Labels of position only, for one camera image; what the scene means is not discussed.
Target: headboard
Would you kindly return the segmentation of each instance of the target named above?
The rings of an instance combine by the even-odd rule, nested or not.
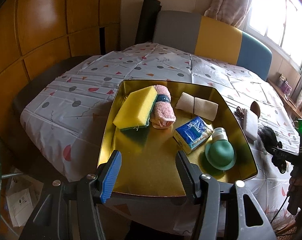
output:
[[[160,11],[153,42],[244,67],[266,80],[272,53],[249,34],[200,14]]]

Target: black cylinder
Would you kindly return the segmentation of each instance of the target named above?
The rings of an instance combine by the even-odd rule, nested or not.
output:
[[[135,36],[135,44],[152,41],[156,17],[161,10],[160,1],[158,0],[144,0],[139,25]]]

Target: window sill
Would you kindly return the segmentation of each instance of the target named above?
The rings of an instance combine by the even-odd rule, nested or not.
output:
[[[278,44],[274,43],[269,38],[262,36],[259,32],[250,28],[248,25],[244,28],[244,32],[250,34],[251,36],[261,41],[267,47],[271,47],[276,52],[278,52],[300,74],[300,67],[289,57],[288,54],[286,54],[286,52],[284,52],[284,50],[280,46],[278,46]]]

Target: metal tray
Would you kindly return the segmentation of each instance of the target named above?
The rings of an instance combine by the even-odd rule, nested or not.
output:
[[[122,132],[117,129],[112,122],[126,97],[133,91],[158,84],[166,86],[171,93],[171,105],[177,117],[174,125],[168,129],[155,129],[152,124],[138,131]],[[159,197],[185,195],[175,166],[175,155],[181,148],[172,134],[175,128],[193,119],[195,115],[175,109],[182,92],[219,105],[215,120],[213,122],[205,120],[205,122],[211,128],[223,127],[237,153],[233,168],[225,172],[216,170],[202,155],[205,144],[211,141],[209,138],[187,156],[190,162],[199,165],[203,172],[223,182],[234,183],[238,179],[247,180],[258,174],[243,131],[215,88],[174,81],[124,80],[120,84],[110,110],[98,162],[98,164],[107,162],[115,149],[122,153],[122,167],[113,189],[115,192]]]

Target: metal bolt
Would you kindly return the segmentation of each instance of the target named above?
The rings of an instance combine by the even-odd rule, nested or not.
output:
[[[52,185],[54,187],[59,186],[59,185],[61,185],[61,181],[57,179],[57,180],[53,181]]]
[[[201,175],[201,179],[205,179],[205,180],[211,179],[211,175],[207,174],[207,173],[204,173],[204,174]]]
[[[96,175],[94,173],[89,173],[86,175],[86,178],[91,180],[91,179],[95,179],[96,178]]]
[[[242,180],[237,180],[235,182],[235,184],[238,186],[238,187],[244,187],[244,182]]]

